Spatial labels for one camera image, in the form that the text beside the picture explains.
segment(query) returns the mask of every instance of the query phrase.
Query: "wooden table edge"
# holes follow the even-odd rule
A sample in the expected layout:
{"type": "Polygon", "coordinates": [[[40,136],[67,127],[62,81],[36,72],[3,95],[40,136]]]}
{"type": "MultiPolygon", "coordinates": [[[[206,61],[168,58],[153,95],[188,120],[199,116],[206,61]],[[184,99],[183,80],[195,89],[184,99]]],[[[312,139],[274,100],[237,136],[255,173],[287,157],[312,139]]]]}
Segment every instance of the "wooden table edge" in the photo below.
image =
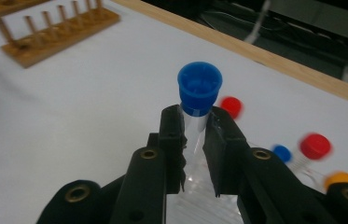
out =
{"type": "Polygon", "coordinates": [[[268,52],[264,49],[260,49],[239,39],[225,35],[209,27],[198,24],[197,22],[177,16],[171,12],[154,7],[140,0],[112,1],[147,15],[148,17],[157,21],[161,21],[189,34],[195,35],[224,49],[233,51],[257,63],[264,64],[265,66],[310,84],[320,90],[330,92],[336,96],[348,100],[348,83],[335,77],[330,77],[326,74],[313,70],[312,68],[295,63],[284,57],[268,52]]]}

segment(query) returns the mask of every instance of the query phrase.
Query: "test tube rack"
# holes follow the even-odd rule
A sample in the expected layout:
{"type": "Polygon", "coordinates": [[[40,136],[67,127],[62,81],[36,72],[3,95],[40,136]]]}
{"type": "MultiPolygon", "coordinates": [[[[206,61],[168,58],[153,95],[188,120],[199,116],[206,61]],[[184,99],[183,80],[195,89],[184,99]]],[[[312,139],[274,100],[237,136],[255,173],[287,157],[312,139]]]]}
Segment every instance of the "test tube rack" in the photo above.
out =
{"type": "Polygon", "coordinates": [[[32,7],[48,0],[3,0],[0,1],[0,32],[7,41],[1,47],[3,52],[27,68],[43,61],[61,50],[67,49],[75,43],[94,35],[109,25],[119,21],[119,15],[104,8],[102,0],[95,0],[96,7],[86,1],[87,11],[80,13],[77,1],[72,1],[75,12],[73,18],[67,18],[65,7],[57,6],[61,22],[52,24],[47,11],[42,12],[46,29],[37,30],[32,17],[25,16],[25,22],[31,31],[30,35],[20,39],[13,39],[11,32],[2,17],[13,12],[32,7]]]}

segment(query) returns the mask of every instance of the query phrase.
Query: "small blue cap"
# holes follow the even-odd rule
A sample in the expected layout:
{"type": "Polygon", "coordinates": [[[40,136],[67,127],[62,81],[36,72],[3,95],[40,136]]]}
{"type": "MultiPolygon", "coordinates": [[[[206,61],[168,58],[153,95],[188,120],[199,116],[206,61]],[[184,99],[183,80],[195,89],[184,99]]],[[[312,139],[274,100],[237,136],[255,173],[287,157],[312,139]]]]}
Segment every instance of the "small blue cap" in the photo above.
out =
{"type": "Polygon", "coordinates": [[[222,75],[209,63],[185,65],[177,76],[183,110],[192,117],[206,115],[216,101],[222,85],[222,75]]]}
{"type": "Polygon", "coordinates": [[[275,155],[277,155],[284,163],[287,163],[292,159],[292,153],[284,146],[277,145],[272,149],[272,152],[275,153],[275,155]]]}

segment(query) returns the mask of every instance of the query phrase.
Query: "white table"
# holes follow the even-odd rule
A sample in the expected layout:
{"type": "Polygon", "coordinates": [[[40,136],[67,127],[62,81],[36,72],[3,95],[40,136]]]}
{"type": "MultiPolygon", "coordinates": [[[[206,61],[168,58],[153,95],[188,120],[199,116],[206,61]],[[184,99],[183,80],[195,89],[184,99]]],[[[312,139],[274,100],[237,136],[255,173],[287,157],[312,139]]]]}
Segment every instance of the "white table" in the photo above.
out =
{"type": "MultiPolygon", "coordinates": [[[[5,19],[20,37],[28,33],[23,15],[37,20],[56,4],[5,19]]],[[[312,168],[348,172],[347,100],[116,3],[105,5],[121,16],[119,23],[28,69],[0,50],[0,223],[36,222],[66,183],[104,186],[125,174],[132,153],[158,131],[161,110],[179,103],[177,73],[194,61],[220,69],[219,98],[244,102],[237,123],[250,142],[294,147],[304,134],[319,132],[335,152],[312,168]]]]}

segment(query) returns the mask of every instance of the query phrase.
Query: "tube cap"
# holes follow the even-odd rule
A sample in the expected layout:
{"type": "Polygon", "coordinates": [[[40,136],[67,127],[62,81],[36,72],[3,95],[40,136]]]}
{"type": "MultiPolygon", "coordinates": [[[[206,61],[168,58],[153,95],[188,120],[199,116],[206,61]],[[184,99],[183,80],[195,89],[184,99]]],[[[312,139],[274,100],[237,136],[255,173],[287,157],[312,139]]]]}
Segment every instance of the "tube cap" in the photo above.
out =
{"type": "Polygon", "coordinates": [[[216,101],[222,76],[213,65],[195,62],[179,71],[177,82],[183,110],[192,117],[202,117],[216,101]]]}
{"type": "Polygon", "coordinates": [[[292,153],[287,149],[287,147],[277,145],[272,149],[272,152],[275,153],[284,163],[289,162],[292,159],[292,153]]]}
{"type": "Polygon", "coordinates": [[[330,185],[336,184],[336,183],[348,183],[348,173],[336,172],[332,175],[329,175],[325,179],[325,183],[324,183],[325,190],[327,190],[328,187],[330,187],[330,185]]]}
{"type": "Polygon", "coordinates": [[[236,119],[243,109],[243,103],[235,97],[228,96],[223,98],[220,108],[225,109],[232,119],[236,119]]]}
{"type": "Polygon", "coordinates": [[[302,154],[310,160],[320,160],[332,149],[330,142],[319,133],[308,134],[299,144],[302,154]]]}

